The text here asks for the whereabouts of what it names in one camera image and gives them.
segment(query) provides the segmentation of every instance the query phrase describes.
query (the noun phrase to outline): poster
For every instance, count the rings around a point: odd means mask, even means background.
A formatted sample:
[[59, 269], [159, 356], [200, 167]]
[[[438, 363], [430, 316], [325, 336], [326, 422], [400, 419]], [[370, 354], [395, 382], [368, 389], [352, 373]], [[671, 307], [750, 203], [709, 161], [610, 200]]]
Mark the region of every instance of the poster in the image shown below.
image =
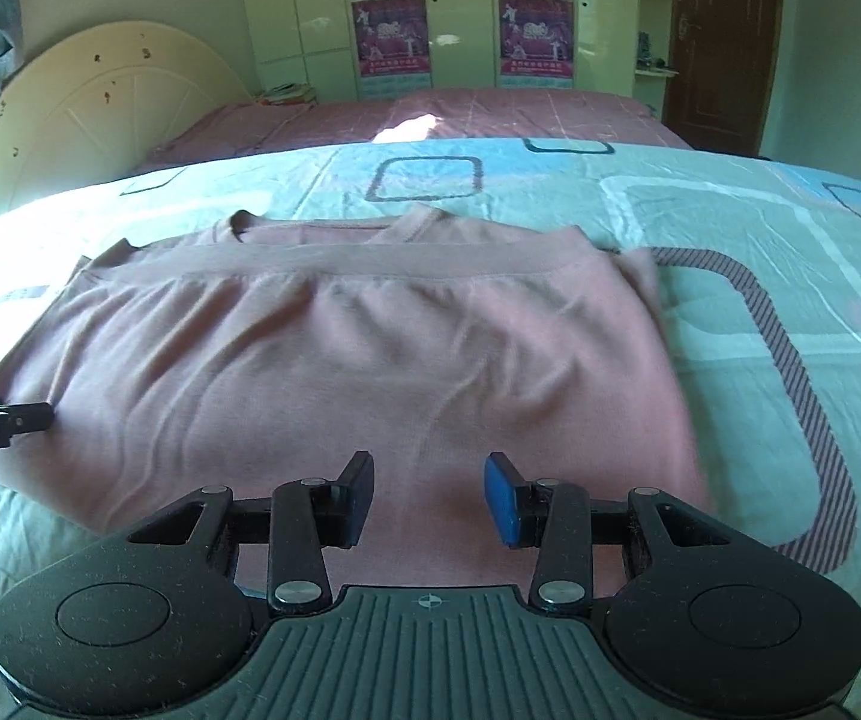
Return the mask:
[[501, 76], [573, 78], [573, 0], [499, 0], [499, 11]]
[[352, 7], [361, 77], [429, 73], [424, 0], [364, 0]]
[[365, 100], [430, 86], [425, 0], [350, 0], [350, 15]]
[[573, 86], [574, 0], [499, 0], [500, 85]]

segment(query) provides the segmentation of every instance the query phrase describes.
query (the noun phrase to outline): pink bedspread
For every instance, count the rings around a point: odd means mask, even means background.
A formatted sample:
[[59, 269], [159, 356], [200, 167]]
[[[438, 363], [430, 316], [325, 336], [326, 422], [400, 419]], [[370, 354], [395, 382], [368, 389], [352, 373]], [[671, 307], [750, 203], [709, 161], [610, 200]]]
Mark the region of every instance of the pink bedspread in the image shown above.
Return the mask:
[[689, 148], [631, 98], [549, 89], [443, 89], [393, 103], [229, 105], [154, 149], [135, 173], [339, 143], [570, 138]]

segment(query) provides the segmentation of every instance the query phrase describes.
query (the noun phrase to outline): metal screw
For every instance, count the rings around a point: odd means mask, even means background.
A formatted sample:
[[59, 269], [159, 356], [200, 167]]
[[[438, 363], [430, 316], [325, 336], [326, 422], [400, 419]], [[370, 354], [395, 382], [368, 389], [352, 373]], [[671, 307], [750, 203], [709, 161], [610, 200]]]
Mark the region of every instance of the metal screw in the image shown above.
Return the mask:
[[576, 581], [556, 580], [546, 581], [537, 591], [539, 597], [549, 604], [573, 604], [585, 595], [585, 591]]
[[278, 584], [277, 589], [274, 590], [274, 595], [282, 604], [297, 605], [316, 601], [323, 595], [323, 591], [313, 581], [297, 580]]

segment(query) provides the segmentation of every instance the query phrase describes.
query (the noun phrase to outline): door handle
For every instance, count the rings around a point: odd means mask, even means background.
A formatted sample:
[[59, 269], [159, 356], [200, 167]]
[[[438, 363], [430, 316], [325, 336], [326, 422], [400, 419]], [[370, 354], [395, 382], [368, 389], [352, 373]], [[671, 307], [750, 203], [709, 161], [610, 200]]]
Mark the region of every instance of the door handle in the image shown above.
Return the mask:
[[693, 23], [686, 16], [681, 16], [677, 20], [677, 37], [681, 40], [686, 40], [686, 36], [691, 33], [692, 29], [703, 29], [699, 23]]

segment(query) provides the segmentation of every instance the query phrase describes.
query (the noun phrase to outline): wardrobe door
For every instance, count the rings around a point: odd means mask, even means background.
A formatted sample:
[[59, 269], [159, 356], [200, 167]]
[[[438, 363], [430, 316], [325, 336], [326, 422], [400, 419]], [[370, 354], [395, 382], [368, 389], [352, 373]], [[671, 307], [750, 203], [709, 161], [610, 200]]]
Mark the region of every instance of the wardrobe door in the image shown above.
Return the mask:
[[435, 88], [494, 86], [494, 0], [427, 0], [427, 27]]
[[574, 86], [630, 97], [640, 0], [576, 0]]
[[357, 99], [347, 0], [295, 0], [307, 81], [320, 103]]

